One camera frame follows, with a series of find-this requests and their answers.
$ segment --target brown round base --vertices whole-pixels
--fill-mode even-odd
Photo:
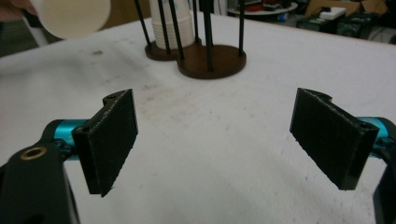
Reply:
[[[146,46],[145,51],[148,58],[155,61],[174,61],[178,57],[177,49],[171,49],[171,53],[167,54],[166,49],[158,48],[155,41],[151,42],[150,46]]]
[[[184,49],[184,60],[177,59],[178,70],[187,77],[198,79],[215,79],[229,77],[241,71],[247,63],[247,55],[239,55],[239,49],[225,45],[212,48],[213,71],[207,68],[206,47],[193,44]]]

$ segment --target hand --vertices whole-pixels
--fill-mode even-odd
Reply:
[[[0,21],[17,21],[23,17],[22,9],[36,15],[29,0],[0,0]]]

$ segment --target black rod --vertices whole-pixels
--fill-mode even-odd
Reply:
[[[239,0],[239,55],[244,53],[245,0]]]
[[[163,38],[165,39],[166,54],[171,54],[169,47],[168,31],[166,29],[165,14],[163,13],[163,0],[158,0],[158,7],[160,8],[161,24],[163,26]]]
[[[139,14],[139,20],[140,20],[140,23],[142,23],[143,32],[145,33],[145,37],[146,37],[146,41],[148,42],[148,46],[151,46],[151,42],[149,42],[148,30],[146,29],[146,24],[145,24],[145,21],[143,20],[143,13],[142,13],[142,8],[140,7],[139,0],[134,0],[134,4],[137,9],[137,14]]]
[[[210,24],[210,0],[204,0],[204,25],[205,25],[205,40],[206,40],[206,60],[207,70],[213,71],[213,56],[212,56],[212,26]]]
[[[198,43],[199,42],[199,35],[198,35],[197,0],[192,0],[192,4],[193,4],[192,8],[193,8],[193,12],[194,12],[195,43]]]
[[[184,60],[183,47],[181,47],[180,32],[178,31],[177,16],[176,16],[174,0],[169,0],[169,6],[171,8],[172,20],[173,20],[174,27],[175,27],[175,35],[176,35],[176,41],[177,41],[178,56],[180,57],[180,60]]]

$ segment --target white cup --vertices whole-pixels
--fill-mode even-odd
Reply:
[[[177,40],[169,0],[161,1],[163,1],[163,14],[168,33],[169,47],[170,49],[177,49]],[[151,9],[151,23],[154,30],[157,46],[160,49],[166,49],[163,36],[163,24],[161,22],[161,14],[158,0],[150,0],[149,3]],[[194,42],[194,35],[192,31],[192,18],[187,0],[175,0],[175,12],[177,15],[177,24],[180,34],[181,46],[184,48]]]
[[[44,28],[63,39],[99,30],[110,15],[110,0],[31,0]]]

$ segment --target cardboard box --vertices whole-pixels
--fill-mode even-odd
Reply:
[[[305,16],[310,17],[318,14],[323,7],[344,7],[346,9],[346,16],[358,11],[375,12],[379,15],[383,15],[388,11],[384,0],[364,0],[362,2],[311,0],[306,8]]]

